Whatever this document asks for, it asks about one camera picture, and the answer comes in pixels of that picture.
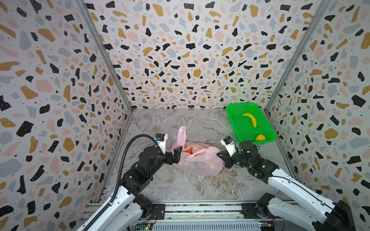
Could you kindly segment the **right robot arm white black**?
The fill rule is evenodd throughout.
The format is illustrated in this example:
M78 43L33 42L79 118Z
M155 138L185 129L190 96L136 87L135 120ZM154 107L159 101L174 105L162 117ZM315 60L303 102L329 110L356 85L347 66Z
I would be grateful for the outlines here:
M244 167L255 178L282 191L297 205L283 202L265 193L257 202L255 211L261 218L280 217L308 231L354 231L355 223L350 206L344 201L332 200L310 190L277 164L260 156L251 141L243 141L239 148L227 136L221 140L225 151L217 153L226 168Z

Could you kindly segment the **pink plastic bag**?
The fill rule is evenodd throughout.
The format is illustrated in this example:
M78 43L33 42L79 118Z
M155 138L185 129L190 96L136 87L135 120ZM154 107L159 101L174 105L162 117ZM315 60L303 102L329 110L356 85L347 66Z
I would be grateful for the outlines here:
M186 130L186 126L179 128L177 140L172 146L172 150L183 147L180 162L173 165L182 171L200 176L218 175L224 167L224 162L217 156L221 150L209 144L188 141ZM193 147L193 154L183 152L190 147Z

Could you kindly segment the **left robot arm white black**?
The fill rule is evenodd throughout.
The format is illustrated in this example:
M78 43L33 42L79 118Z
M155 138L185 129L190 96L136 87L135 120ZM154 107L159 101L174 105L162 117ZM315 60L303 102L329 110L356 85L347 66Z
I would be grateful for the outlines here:
M141 192L153 180L154 174L164 165L180 161L182 146L173 153L161 154L161 148L150 146L139 154L139 161L118 180L118 189L82 225L79 231L124 231L140 218L153 217L152 201Z

